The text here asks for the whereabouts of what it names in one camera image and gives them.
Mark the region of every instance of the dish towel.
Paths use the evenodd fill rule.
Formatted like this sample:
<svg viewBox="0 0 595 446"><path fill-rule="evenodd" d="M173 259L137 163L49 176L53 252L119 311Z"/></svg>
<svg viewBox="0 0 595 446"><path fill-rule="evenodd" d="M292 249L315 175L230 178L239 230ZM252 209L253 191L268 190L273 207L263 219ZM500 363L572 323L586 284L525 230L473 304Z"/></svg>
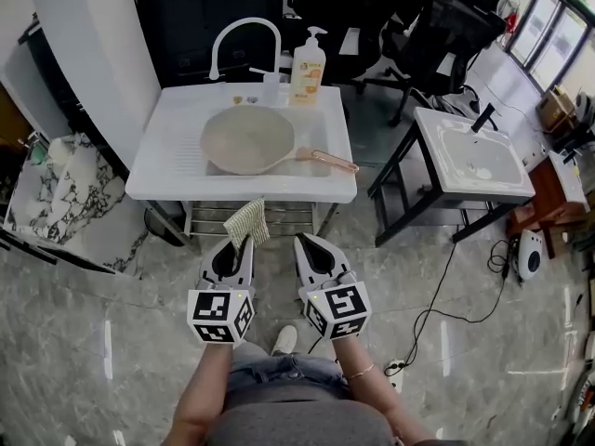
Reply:
<svg viewBox="0 0 595 446"><path fill-rule="evenodd" d="M223 223L223 227L230 235L236 253L248 235L254 240L255 247L266 242L271 236L264 218L264 197L245 204Z"/></svg>

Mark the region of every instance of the cardboard box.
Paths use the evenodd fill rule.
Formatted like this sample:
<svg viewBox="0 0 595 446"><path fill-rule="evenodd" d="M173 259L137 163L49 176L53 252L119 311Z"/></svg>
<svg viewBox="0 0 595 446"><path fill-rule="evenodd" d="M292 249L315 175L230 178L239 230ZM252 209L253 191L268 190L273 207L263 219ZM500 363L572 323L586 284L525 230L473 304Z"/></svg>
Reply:
<svg viewBox="0 0 595 446"><path fill-rule="evenodd" d="M575 126L575 103L559 86L544 94L535 109L546 132L563 133Z"/></svg>

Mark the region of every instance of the white pillar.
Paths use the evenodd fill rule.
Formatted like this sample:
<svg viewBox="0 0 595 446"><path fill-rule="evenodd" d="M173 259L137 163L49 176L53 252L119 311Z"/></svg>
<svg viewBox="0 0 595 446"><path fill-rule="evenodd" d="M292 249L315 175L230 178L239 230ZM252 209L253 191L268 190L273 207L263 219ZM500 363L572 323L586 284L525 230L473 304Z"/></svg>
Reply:
<svg viewBox="0 0 595 446"><path fill-rule="evenodd" d="M130 168L161 88L134 0L33 0L66 79Z"/></svg>

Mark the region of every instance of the tile floor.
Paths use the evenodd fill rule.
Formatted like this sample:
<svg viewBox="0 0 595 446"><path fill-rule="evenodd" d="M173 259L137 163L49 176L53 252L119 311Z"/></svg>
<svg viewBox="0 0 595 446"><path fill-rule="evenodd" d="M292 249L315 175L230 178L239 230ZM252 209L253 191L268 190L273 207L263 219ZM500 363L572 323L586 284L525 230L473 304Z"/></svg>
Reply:
<svg viewBox="0 0 595 446"><path fill-rule="evenodd" d="M507 93L500 66L482 58L474 66L478 77ZM388 160L408 126L407 118L396 129L386 126L400 96L394 93L370 94L366 104L344 93L360 163ZM517 124L526 119L517 116ZM515 134L535 140L526 127ZM361 339L385 365L411 347L414 321L443 274L455 228L409 228L376 249L375 210L365 188L377 170L362 170L359 193L339 209L328 239L345 250L366 283L374 314ZM492 309L500 280L486 261L501 237L497 225L456 246L436 308L472 319ZM155 238L141 255L137 280L64 263L54 267L0 249L0 423L13 446L61 446L68 435L78 444L114 445L114 431L122 432L127 446L164 438L203 348L185 321L200 255ZM581 368L588 326L586 300L575 308L587 287L581 268L580 259L566 255L546 261L523 288L510 279L483 323L430 316L416 361L404 371L402 392L428 429L478 445L556 444L564 424L552 422L552 415ZM298 329L297 351L308 351L316 340L299 313L294 273L291 240L270 240L258 249L258 315L248 338L265 348L289 322ZM112 379L104 370L106 321ZM334 358L325 342L313 354Z"/></svg>

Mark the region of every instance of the white shoe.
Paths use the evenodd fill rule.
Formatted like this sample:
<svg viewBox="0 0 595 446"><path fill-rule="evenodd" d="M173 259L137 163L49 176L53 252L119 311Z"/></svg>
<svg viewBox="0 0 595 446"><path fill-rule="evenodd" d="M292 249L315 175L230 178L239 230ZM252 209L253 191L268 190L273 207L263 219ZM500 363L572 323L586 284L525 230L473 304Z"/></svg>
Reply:
<svg viewBox="0 0 595 446"><path fill-rule="evenodd" d="M291 353L294 351L297 342L298 330L293 325L286 325L281 329L271 355Z"/></svg>

